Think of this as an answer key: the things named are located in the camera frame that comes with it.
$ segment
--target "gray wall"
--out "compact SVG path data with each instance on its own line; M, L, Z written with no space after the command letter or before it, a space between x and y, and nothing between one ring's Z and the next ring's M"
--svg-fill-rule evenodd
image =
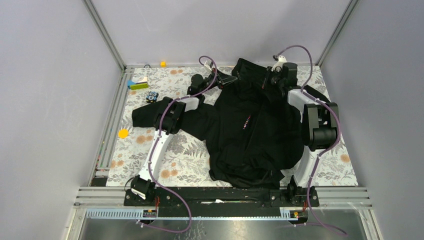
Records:
M323 64L386 240L423 239L424 1L361 1Z
M273 63L293 44L316 61L349 0L93 0L125 63L198 64L209 55L219 64L238 58ZM306 63L300 50L290 61Z
M0 239L62 237L119 75L82 1L0 1Z

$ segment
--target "purple hose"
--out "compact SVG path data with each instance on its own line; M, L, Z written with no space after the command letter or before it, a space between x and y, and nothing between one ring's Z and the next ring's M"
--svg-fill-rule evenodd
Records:
M309 72L309 77L307 78L307 80L304 82L304 84L302 85L302 87L300 88L301 89L301 92L302 92L302 94L303 95L305 95L306 97L308 97L309 99L311 99L311 100L313 100L313 101L315 101L315 102L317 102L317 103L319 103L320 105L322 105L322 106L324 106L324 108L326 108L329 112L330 112L330 114L334 117L334 119L335 119L335 123L336 123L336 125L337 125L337 137L336 137L336 139L335 139L335 142L329 147L329 148L327 148L327 149L325 149L324 151L322 151L321 153L319 153L318 154L318 156L316 157L316 161L315 161L315 165L313 166L313 168L312 168L312 172L311 172L311 174L310 174L310 176L309 176L309 181L307 182L307 191L306 191L306 201L307 201L307 205L308 205L308 207L309 207L309 210L310 210L310 212L312 213L312 215L315 217L315 219L318 221L318 223L316 223L316 222L311 222L311 223L306 223L305 224L305 226L319 226L319 225L321 225L321 226L323 226L324 228L326 228L327 230L329 230L330 232L333 232L333 233L335 233L335 234L337 234L337 235L339 235L339 236L342 236L342 237L348 237L349 235L348 235L348 233L346 232L346 231L344 231L343 229L341 229L341 228L339 228L338 226L334 226L334 225L330 225L330 224L325 224L325 223L323 223L319 218L318 218L318 216L315 214L315 212L314 212L314 210L312 210L312 207L311 207L311 200L310 200L310 193L311 193L311 184L312 184L312 179L313 179L313 176L315 175L315 172L317 171L317 168L318 168L318 164L319 164L319 162L320 162L320 157L323 155L323 154L325 154L326 152L328 152L328 151L330 151L332 148L334 148L338 143L339 143L339 141L340 141L340 136L341 136L341 130L340 130L340 121L339 121L339 118L337 117L337 115L336 115L336 113L329 107L329 106L327 106L326 104L325 104L325 102L323 102L323 101L320 101L320 100L318 100L316 97L314 97L314 96L312 96L312 95L310 95L308 92L306 92L306 91L304 91L304 88L305 88L305 86L308 84L308 82L309 82L309 80L311 80L311 78L312 78L312 67L313 67L313 63L312 63L312 57L311 57L311 53L309 52L309 50L306 48L306 47L304 47L304 46L302 46L302 45L291 45L291 46L289 46L289 47L286 47L284 50L282 50L281 52L279 52L278 54L277 54L277 56L280 56L282 53L284 53L285 51L287 51L287 50L289 50L289 49L291 49L291 48L295 48L295 47L298 47L298 48L302 48L302 49L304 49L305 51L306 51L306 53L307 53L307 55L308 55L308 57L309 57L309 62L310 62L310 72Z
M171 230L171 229L163 228L163 227L160 227L160 226L153 226L153 225L149 225L149 224L141 223L141 227L146 226L146 227L148 227L148 228L152 228L152 229L159 229L159 230L162 230L162 231L165 231L165 232L168 232L168 233L181 234L181 233L184 233L185 231L189 230L189 229L190 229L190 227L192 226L192 211L190 211L190 208L189 208L189 205L187 204L187 202L186 202L186 201L183 199L183 197L181 197L178 193L176 193L175 191L173 191L173 190L171 190L171 189L167 188L166 186L163 186L162 184L160 184L160 183L159 183L159 182L155 179L155 177L153 177L153 173L152 173L152 156L153 156L153 152L154 152L154 151L155 151L155 149L156 149L156 145L158 145L159 139L161 138L161 133L162 133L162 122L164 121L164 117L165 117L166 113L168 112L168 110L170 109L171 105L172 105L174 102L178 101L178 100L183 100L183 99L187 99L187 98L192 98L192 97L196 97L196 96L198 96L198 95L200 95L200 94L203 94L204 92L208 91L208 90L209 90L209 88L211 88L211 86L214 84L215 80L217 79L218 72L217 72L217 64L215 63L215 61L214 61L212 58L210 58L209 56L205 56L205 55L203 55L203 56L199 57L199 63L200 63L201 65L203 65L203 63L201 62L201 59L202 59L202 58L207 58L207 59L211 60L211 61L212 61L212 63L213 63L213 65L215 66L215 69L214 69L215 76L213 77L212 82L209 84L209 86L207 86L207 88L206 88L205 90L203 90L203 91L201 91L201 92L199 92L199 93L196 93L196 94L194 94L194 95L191 95L191 96L183 96L183 97L181 97L181 98L176 98L176 99L172 100L172 101L168 104L168 106L165 108L165 111L164 111L164 112L163 112L163 114L162 114L162 117L160 118L160 122L159 122L159 135L158 135L158 137L156 138L156 141L155 141L155 142L154 142L154 144L153 144L153 148L151 149L151 154L150 154L150 156L149 156L149 158L148 158L148 162L147 162L147 163L148 163L148 174L150 175L151 180L152 180L152 181L153 181L156 185L158 185L159 187L161 187L161 188L165 189L166 191L168 191L168 192L170 192L170 193L174 194L175 196L177 196L177 197L181 200L181 202L185 205L185 207L187 208L187 211L188 211L188 226L187 226L185 229L183 229L183 230Z

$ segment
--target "purple cable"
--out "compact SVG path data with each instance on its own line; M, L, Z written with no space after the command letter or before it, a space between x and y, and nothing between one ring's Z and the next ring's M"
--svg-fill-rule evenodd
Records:
M201 65L203 65L203 63L201 62L201 59L202 59L202 58L207 58L207 59L211 60L211 61L212 61L212 63L213 63L213 65L215 66L215 68L214 68L215 76L213 77L212 82L209 84L209 86L207 86L207 88L206 88L205 90L203 90L203 91L201 91L201 92L199 92L199 93L196 93L196 94L194 94L194 95L191 95L191 96L183 96L183 97L181 97L181 98L176 98L176 99L172 100L172 101L168 104L168 106L165 108L165 111L164 111L164 112L163 112L163 114L162 114L162 117L160 118L160 122L159 122L159 136L158 136L158 138L156 138L156 141L155 141L155 142L154 142L154 144L153 144L153 148L151 149L151 154L150 154L150 156L149 156L149 158L148 158L148 174L150 175L150 177L151 177L151 179L153 180L153 182L154 182L156 185L158 185L159 187L161 187L161 188L165 189L166 191L168 191L168 192L170 192L170 193L174 194L175 196L177 196L177 197L181 200L181 202L185 205L185 207L187 208L187 211L188 211L188 226L187 226L185 229L183 229L183 230L171 230L171 229L163 228L163 227L160 227L160 226L153 226L153 225L149 225L149 224L141 223L141 227L146 226L146 227L148 227L148 228L158 229L158 230L162 230L162 231L165 231L165 232L168 232L168 233L181 234L181 233L184 233L185 231L189 230L189 229L190 229L190 227L192 226L192 212L190 211L190 208L189 208L189 205L187 204L187 202L186 202L186 201L183 199L183 197L181 197L178 193L176 193L175 191L173 191L173 190L171 190L171 189L167 188L166 186L163 186L162 184L160 184L160 183L159 183L159 182L158 182L158 181L157 181L157 180L153 177L153 173L152 173L152 156L153 156L153 152L154 152L154 151L155 151L155 149L156 149L156 145L158 145L159 139L161 138L161 133L162 133L162 122L164 121L164 117L165 117L166 113L168 112L168 110L170 109L171 105L172 105L174 102L178 101L178 100L183 100L183 99L187 99L187 98L192 98L192 97L196 97L196 96L198 96L198 95L200 95L200 94L203 94L204 92L208 91L208 90L209 90L209 88L211 88L211 86L214 84L215 80L217 79L218 72L217 72L217 64L215 63L215 61L214 61L212 58L210 58L209 56L205 56L205 55L203 55L203 56L199 57L199 63L200 63Z
M311 184L312 184L312 179L313 179L313 176L315 175L315 172L317 171L317 168L318 168L318 164L319 164L319 162L320 162L320 157L323 155L323 154L325 154L326 152L328 152L328 151L330 151L332 148L334 148L338 143L339 143L339 141L340 141L340 135L341 135L341 130L340 130L340 121L339 121L339 118L337 117L337 115L336 115L336 113L329 107L329 106L327 106L326 104L325 104L325 102L323 102L323 101L320 101L319 99L317 99L316 97L314 97L314 96L312 96L312 95L310 95L307 91L304 91L304 88L305 88L305 86L308 84L308 82L309 82L309 80L311 80L311 78L312 78L312 67L313 67L313 63L312 63L312 57L311 57L311 53L309 52L309 50L306 48L306 47L304 47L304 46L302 46L302 45L291 45L291 46L288 46L288 47L286 47L284 50L282 50L281 52L279 52L278 54L277 54L277 56L280 56L282 53L284 53L285 51L287 51L287 50L289 50L289 49L291 49L291 48L295 48L295 47L298 47L298 48L302 48L302 49L304 49L305 51L306 51L306 53L307 53L307 55L308 55L308 57L309 57L309 62L310 62L310 72L309 72L309 77L307 78L307 80L304 82L304 84L302 85L302 87L300 88L300 91L302 92L302 94L303 95L305 95L306 97L308 97L309 99L311 99L311 100L313 100L313 101L315 101L315 102L317 102L317 103L319 103L320 105L322 105L322 106L324 106L324 108L325 109L327 109L329 112L330 112L330 114L334 117L334 119L335 119L335 123L336 123L336 125L337 125L337 137L336 137L336 139L335 139L335 142L329 147L329 148L327 148L327 149L325 149L324 151L322 151L321 153L319 153L318 154L318 156L316 157L316 161L315 161L315 165L313 166L313 168L312 168L312 172L311 172L311 174L310 174L310 176L309 176L309 181L307 182L307 191L306 191L306 201L307 201L307 205L308 205L308 207L309 207L309 210L310 210L310 212L312 213L312 215L315 217L315 219L318 221L318 223L314 223L314 222L312 222L312 223L306 223L305 224L305 226L319 226L319 225L321 225L321 226L323 226L324 228L326 228L327 230L329 230L330 232L333 232L333 233L335 233L335 234L337 234L337 235L339 235L339 236L342 236L342 237L348 237L349 235L348 235L348 233L346 232L346 231L344 231L343 229L341 229L341 228L339 228L339 227L337 227L337 226L334 226L334 225L330 225L330 224L326 224L326 223L323 223L319 218L318 218L318 216L315 214L315 212L314 212L314 210L312 210L312 207L311 207L311 200L310 200L310 198L309 198L309 196L310 196L310 193L311 193Z

